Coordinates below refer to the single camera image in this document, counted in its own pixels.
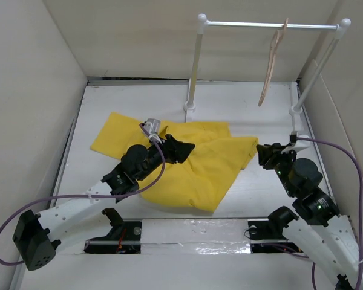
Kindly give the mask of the yellow trousers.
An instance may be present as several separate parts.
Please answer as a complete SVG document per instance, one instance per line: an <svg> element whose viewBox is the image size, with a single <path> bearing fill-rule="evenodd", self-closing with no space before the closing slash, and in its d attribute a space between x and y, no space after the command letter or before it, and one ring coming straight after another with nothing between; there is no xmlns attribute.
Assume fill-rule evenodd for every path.
<svg viewBox="0 0 363 290"><path fill-rule="evenodd" d="M138 183L143 199L164 207L194 207L213 213L238 174L257 153L257 137L234 137L227 122L162 121L159 136L192 143L181 164L167 163Z"/></svg>

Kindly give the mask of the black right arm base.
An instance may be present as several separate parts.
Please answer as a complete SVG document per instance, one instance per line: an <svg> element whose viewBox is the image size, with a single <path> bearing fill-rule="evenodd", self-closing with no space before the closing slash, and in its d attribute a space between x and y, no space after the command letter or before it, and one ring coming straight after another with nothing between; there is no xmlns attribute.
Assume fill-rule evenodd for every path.
<svg viewBox="0 0 363 290"><path fill-rule="evenodd" d="M298 216L287 207L280 207L268 215L267 219L257 219L248 222L244 237L250 240L252 254L286 253L300 259L308 257L298 246L283 236L283 229L289 222L298 220Z"/></svg>

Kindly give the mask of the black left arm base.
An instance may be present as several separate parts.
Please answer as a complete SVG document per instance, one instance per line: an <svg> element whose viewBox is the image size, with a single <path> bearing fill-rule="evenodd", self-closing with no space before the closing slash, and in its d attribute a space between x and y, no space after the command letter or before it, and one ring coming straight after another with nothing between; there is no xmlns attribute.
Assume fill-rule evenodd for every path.
<svg viewBox="0 0 363 290"><path fill-rule="evenodd" d="M111 229L106 236L94 237L85 242L87 254L140 254L142 220L124 221L114 208L102 214L110 220Z"/></svg>

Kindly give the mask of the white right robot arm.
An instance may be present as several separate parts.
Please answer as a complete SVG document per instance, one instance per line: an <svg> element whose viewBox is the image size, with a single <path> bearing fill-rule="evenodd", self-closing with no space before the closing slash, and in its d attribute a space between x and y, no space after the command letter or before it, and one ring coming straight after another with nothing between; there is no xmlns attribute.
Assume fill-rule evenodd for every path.
<svg viewBox="0 0 363 290"><path fill-rule="evenodd" d="M320 188L317 165L297 158L292 143L257 145L258 163L274 170L294 202L268 216L267 230L298 246L336 289L363 289L363 249L357 243L333 199Z"/></svg>

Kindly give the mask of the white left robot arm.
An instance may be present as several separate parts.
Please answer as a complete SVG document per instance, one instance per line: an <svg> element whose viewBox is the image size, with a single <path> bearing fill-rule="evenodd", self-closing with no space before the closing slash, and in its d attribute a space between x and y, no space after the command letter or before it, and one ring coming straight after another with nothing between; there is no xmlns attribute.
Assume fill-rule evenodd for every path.
<svg viewBox="0 0 363 290"><path fill-rule="evenodd" d="M26 268L38 270L58 252L80 241L123 239L125 223L117 203L141 193L139 182L159 169L160 174L146 188L157 184L166 164L184 163L194 149L195 144L178 141L170 134L149 146L132 145L112 171L83 193L60 195L63 203L38 213L23 212L13 241Z"/></svg>

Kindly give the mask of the wooden clothes hanger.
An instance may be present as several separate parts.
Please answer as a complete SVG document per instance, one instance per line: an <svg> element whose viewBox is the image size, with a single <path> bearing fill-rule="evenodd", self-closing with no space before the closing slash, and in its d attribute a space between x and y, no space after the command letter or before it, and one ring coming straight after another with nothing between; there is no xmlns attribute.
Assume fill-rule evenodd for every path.
<svg viewBox="0 0 363 290"><path fill-rule="evenodd" d="M264 81L263 89L261 91L260 99L258 101L258 107L260 107L263 104L263 101L266 98L266 95L267 95L267 92L268 92L268 89L270 86L270 82L271 82L271 79L273 76L278 47L279 47L282 39L284 38L288 23L289 23L289 18L286 18L283 23L283 28L280 30L277 30L275 32L275 34L273 35L272 40L270 42L269 61L268 61L268 66L267 66L266 78Z"/></svg>

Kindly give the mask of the white clothes rack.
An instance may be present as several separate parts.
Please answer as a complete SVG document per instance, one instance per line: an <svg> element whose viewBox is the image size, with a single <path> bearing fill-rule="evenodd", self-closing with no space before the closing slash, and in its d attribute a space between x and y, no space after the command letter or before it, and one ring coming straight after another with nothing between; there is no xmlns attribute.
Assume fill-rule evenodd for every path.
<svg viewBox="0 0 363 290"><path fill-rule="evenodd" d="M335 25L291 24L268 22L213 21L198 15L192 73L187 101L184 104L187 122L227 123L234 136L257 136L261 142L286 142L291 132L305 132L303 104L321 76L332 52L351 27L351 20ZM280 33L283 40L295 31L328 33L332 40L311 74L310 83L298 92L296 82L238 82L202 80L204 34L217 28L220 32Z"/></svg>

